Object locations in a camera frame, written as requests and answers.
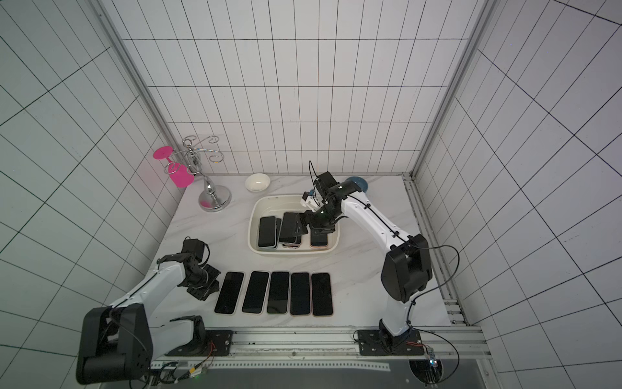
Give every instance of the blue bowl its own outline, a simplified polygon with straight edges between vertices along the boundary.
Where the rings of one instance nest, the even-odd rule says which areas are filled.
[[[358,185],[363,190],[363,192],[367,192],[367,188],[369,188],[369,184],[367,183],[367,181],[365,181],[364,178],[353,176],[353,177],[348,177],[347,179],[354,182],[356,185]]]

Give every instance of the chrome stand base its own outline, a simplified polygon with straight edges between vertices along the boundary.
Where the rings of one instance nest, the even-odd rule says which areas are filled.
[[[224,209],[231,202],[231,191],[226,187],[216,185],[212,193],[205,191],[198,196],[198,204],[204,211],[216,212]]]

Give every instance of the marble tabletop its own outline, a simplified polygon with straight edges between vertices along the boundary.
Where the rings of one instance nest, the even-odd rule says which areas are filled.
[[[346,177],[335,177],[341,181]],[[418,233],[419,226],[411,209],[406,189],[399,176],[368,176],[367,196],[373,205],[409,233]],[[150,318],[150,326],[160,326],[175,316],[201,315],[206,327],[377,327],[383,314],[387,292],[380,281],[384,253],[371,237],[351,220],[339,221],[341,236],[337,247],[325,254],[265,256],[252,252],[247,243],[248,223],[253,206],[261,197],[279,194],[300,194],[312,188],[309,176],[273,176],[267,190],[251,193],[244,187],[246,177],[214,177],[232,193],[231,203],[220,212],[203,211],[197,202],[203,190],[202,180],[186,188],[177,211],[160,244],[155,258],[181,251],[185,237],[197,238],[209,244],[209,264],[221,271],[245,273],[238,305],[233,315],[214,313],[218,293],[205,301],[191,297],[185,288],[175,288],[162,301]],[[334,313],[329,317],[246,314],[241,305],[248,278],[253,270],[307,271],[330,273]],[[437,285],[430,280],[428,288]],[[449,326],[447,311],[439,291],[427,293],[417,300],[411,310],[413,326]]]

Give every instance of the metal hook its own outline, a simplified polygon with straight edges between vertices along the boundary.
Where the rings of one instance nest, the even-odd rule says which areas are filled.
[[[212,149],[203,149],[203,148],[195,148],[195,147],[193,147],[192,146],[193,140],[196,140],[196,139],[197,139],[196,136],[188,135],[188,136],[186,136],[183,139],[182,144],[186,148],[188,148],[188,151],[190,151],[190,152],[192,152],[192,151],[204,151],[204,152],[215,152],[215,153],[218,153],[219,155],[212,154],[212,155],[208,156],[209,161],[212,162],[212,163],[217,164],[217,163],[222,162],[222,161],[225,160],[225,155],[220,150],[212,150]],[[210,144],[215,144],[215,143],[218,143],[219,140],[220,140],[220,138],[217,135],[209,135],[206,138],[196,142],[195,144],[201,144],[204,141],[207,141]]]
[[[173,174],[173,173],[177,173],[177,171],[179,170],[179,167],[181,166],[180,164],[178,164],[178,165],[177,165],[177,168],[176,168],[176,170],[175,170],[174,172],[169,172],[169,167],[170,167],[171,165],[175,166],[175,163],[176,163],[176,162],[169,162],[166,166],[164,166],[164,172],[165,172],[166,174],[168,174],[169,176],[170,176],[171,174]]]

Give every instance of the black cable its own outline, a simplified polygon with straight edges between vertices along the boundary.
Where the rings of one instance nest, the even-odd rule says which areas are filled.
[[[147,352],[147,347],[145,347],[144,343],[142,343],[142,341],[140,339],[138,339],[138,336],[134,335],[134,333],[130,330],[128,330],[127,328],[125,328],[124,326],[121,325],[121,323],[119,323],[119,321],[117,321],[117,319],[114,318],[113,316],[114,312],[111,311],[110,312],[110,321],[115,323],[117,326],[119,326],[119,328],[123,328],[128,334],[132,335],[134,337],[134,339],[136,339],[136,341],[138,343],[140,343],[142,349]]]
[[[411,327],[411,328],[413,328],[413,329],[415,329],[417,331],[427,332],[428,334],[432,334],[432,335],[436,335],[436,336],[440,337],[441,339],[443,339],[444,341],[449,343],[449,345],[453,347],[453,350],[456,351],[456,356],[458,357],[458,362],[456,363],[456,367],[453,368],[453,371],[451,372],[450,375],[448,375],[447,377],[443,378],[441,381],[437,381],[435,383],[441,383],[441,382],[447,381],[449,379],[449,377],[451,377],[456,372],[456,370],[458,370],[458,366],[460,366],[460,354],[458,353],[458,350],[456,349],[456,347],[449,340],[443,338],[441,335],[438,335],[435,332],[430,332],[430,331],[426,331],[426,330],[422,330],[422,329],[414,328],[414,327]]]
[[[104,341],[104,339],[107,338],[106,334],[108,333],[108,330],[110,329],[111,325],[113,325],[113,322],[108,323],[108,325],[106,326],[106,329],[104,330],[104,333],[101,335],[100,341],[97,342],[97,346],[98,347]]]
[[[411,305],[408,307],[408,314],[406,316],[406,324],[408,324],[409,330],[415,329],[415,330],[427,332],[427,333],[432,334],[432,335],[436,335],[436,336],[440,337],[441,339],[443,339],[444,341],[446,341],[447,343],[449,343],[449,345],[453,347],[454,351],[456,351],[456,356],[458,357],[458,363],[456,363],[456,367],[453,369],[453,371],[451,372],[450,375],[448,375],[447,377],[443,378],[441,381],[438,381],[436,383],[441,383],[441,382],[446,381],[449,377],[451,377],[456,372],[456,370],[458,370],[458,366],[460,364],[460,354],[458,353],[458,350],[456,349],[456,347],[449,340],[443,338],[441,335],[438,335],[438,334],[436,334],[434,332],[430,332],[430,331],[426,331],[426,330],[422,330],[422,329],[417,329],[417,328],[413,327],[411,325],[411,319],[410,319],[411,318],[411,308],[412,308],[413,305],[415,305],[415,300],[416,299],[418,299],[419,297],[423,296],[426,293],[430,293],[432,291],[435,291],[436,289],[439,289],[439,288],[445,286],[449,281],[451,281],[453,279],[453,277],[456,275],[456,273],[458,272],[458,269],[460,267],[460,252],[458,252],[458,250],[454,246],[452,246],[452,245],[440,245],[440,246],[436,246],[436,247],[419,247],[417,245],[413,245],[412,243],[402,239],[402,237],[399,236],[399,233],[397,231],[393,231],[393,229],[391,229],[391,227],[389,227],[389,225],[387,223],[385,223],[385,221],[376,212],[374,212],[374,210],[371,208],[371,204],[365,204],[363,201],[361,201],[360,199],[357,199],[354,196],[348,195],[348,197],[351,197],[352,199],[357,200],[359,203],[363,204],[366,209],[369,209],[370,211],[372,211],[372,213],[378,218],[378,220],[380,220],[382,222],[382,224],[384,224],[384,226],[386,228],[388,228],[389,231],[391,231],[391,233],[394,235],[394,237],[397,237],[398,239],[403,241],[405,244],[407,244],[407,245],[409,245],[411,247],[414,247],[414,248],[418,248],[420,250],[436,250],[436,249],[440,249],[440,248],[443,248],[443,247],[451,247],[451,248],[453,248],[456,251],[456,255],[458,256],[458,261],[456,263],[456,270],[454,270],[452,275],[444,283],[442,283],[441,285],[438,285],[435,288],[432,288],[432,289],[430,289],[428,291],[423,292],[422,294],[419,294],[419,295],[415,296],[415,298],[412,299],[412,301],[411,301]]]
[[[205,258],[205,262],[203,262],[203,266],[201,267],[201,269],[205,269],[205,265],[207,265],[207,261],[210,260],[210,255],[211,255],[211,250],[210,247],[207,245],[207,243],[203,243],[205,245],[205,248],[207,249],[207,258]]]
[[[315,203],[319,207],[320,203],[317,201],[317,197],[315,196],[316,188],[315,188],[315,182],[313,181],[313,176],[311,176],[311,169],[313,169],[315,178],[317,178],[317,173],[315,172],[315,168],[313,167],[313,162],[311,162],[311,160],[309,159],[309,177],[311,177],[311,185],[313,186],[313,201],[315,201]]]
[[[452,245],[440,245],[440,246],[436,246],[436,247],[419,247],[419,246],[417,246],[417,245],[413,245],[411,242],[406,241],[406,240],[404,240],[402,237],[400,237],[400,236],[399,236],[399,232],[394,231],[391,227],[389,227],[389,225],[388,225],[388,224],[387,224],[387,223],[383,220],[383,218],[381,218],[381,217],[380,217],[380,216],[379,216],[379,215],[378,215],[378,214],[377,214],[377,213],[376,213],[376,212],[375,212],[375,211],[371,208],[371,204],[365,204],[363,201],[361,201],[360,199],[357,199],[357,198],[356,198],[356,197],[354,197],[354,196],[350,196],[350,195],[348,195],[348,197],[350,197],[350,198],[352,198],[352,199],[355,199],[355,200],[356,200],[356,201],[358,201],[359,203],[363,204],[363,205],[365,206],[365,209],[369,209],[369,210],[370,210],[370,211],[371,211],[371,212],[372,212],[372,213],[373,213],[373,214],[374,214],[374,215],[378,218],[378,220],[380,220],[380,221],[382,222],[382,224],[384,224],[384,226],[385,226],[386,228],[388,228],[388,229],[389,229],[389,231],[391,231],[391,233],[393,234],[393,236],[394,236],[394,237],[396,237],[396,238],[400,239],[400,240],[401,240],[401,241],[403,241],[406,245],[409,245],[410,247],[414,247],[414,248],[417,248],[417,249],[420,249],[420,250],[436,250],[436,249],[440,249],[440,248],[443,248],[443,247],[451,247],[451,248],[453,248],[453,249],[456,251],[456,254],[457,254],[457,256],[458,256],[458,263],[457,263],[457,265],[456,265],[456,270],[454,270],[454,271],[453,271],[453,274],[452,274],[452,275],[451,275],[451,276],[450,276],[450,277],[449,277],[449,278],[448,278],[448,279],[447,279],[444,283],[442,283],[441,285],[438,285],[436,288],[432,288],[432,289],[430,289],[430,290],[428,290],[428,291],[425,291],[425,292],[423,292],[422,294],[418,294],[417,296],[415,296],[415,298],[414,298],[414,299],[412,299],[411,306],[410,306],[410,307],[408,307],[408,316],[406,317],[406,323],[407,323],[408,325],[410,325],[410,320],[409,320],[409,318],[410,318],[410,314],[411,314],[411,308],[412,308],[412,306],[415,304],[415,300],[416,300],[416,299],[418,299],[418,298],[420,298],[421,296],[423,296],[423,295],[424,295],[424,294],[426,294],[426,293],[430,293],[430,292],[432,292],[432,291],[435,291],[436,289],[440,289],[440,288],[442,288],[443,286],[447,285],[447,283],[448,283],[449,281],[451,281],[451,280],[453,279],[453,277],[454,277],[454,276],[456,275],[456,273],[458,272],[458,268],[460,267],[460,252],[458,252],[458,250],[457,250],[454,246],[452,246]]]
[[[182,374],[181,376],[179,376],[179,378],[177,378],[177,381],[181,381],[181,380],[185,380],[187,378],[190,378],[190,375],[201,365],[203,365],[205,362],[207,362],[207,360],[211,357],[211,362],[214,362],[214,358],[215,358],[215,354],[212,354],[214,352],[214,342],[210,343],[211,347],[210,347],[210,353],[207,355],[207,357],[205,357],[205,359],[203,359],[201,362],[197,363],[196,365],[194,365],[193,368],[191,368],[190,370],[188,370],[187,372],[185,372],[184,374]]]
[[[171,362],[167,362],[165,364],[162,365],[162,367],[160,368],[160,370],[158,371],[157,374],[157,381],[158,383],[162,382],[162,383],[175,383],[175,380],[163,380],[162,379],[162,372],[164,371],[165,368],[167,368],[168,366],[173,366],[175,365],[175,368],[172,370],[172,372],[169,373],[169,377],[172,377],[173,374],[175,374],[175,371],[177,370],[177,365],[179,364],[179,361],[171,361]]]
[[[140,378],[138,379],[138,381],[140,381],[140,382],[144,382],[144,383],[145,383],[145,385],[143,385],[141,389],[145,389],[145,388],[147,387],[147,384],[149,383],[149,378],[150,378],[150,377],[149,377],[149,376],[147,376],[147,379],[146,379],[146,380],[144,380],[144,381],[142,381]],[[128,384],[129,384],[129,389],[134,389],[134,388],[132,387],[132,380],[131,380],[131,379],[130,379],[130,380],[128,380]]]

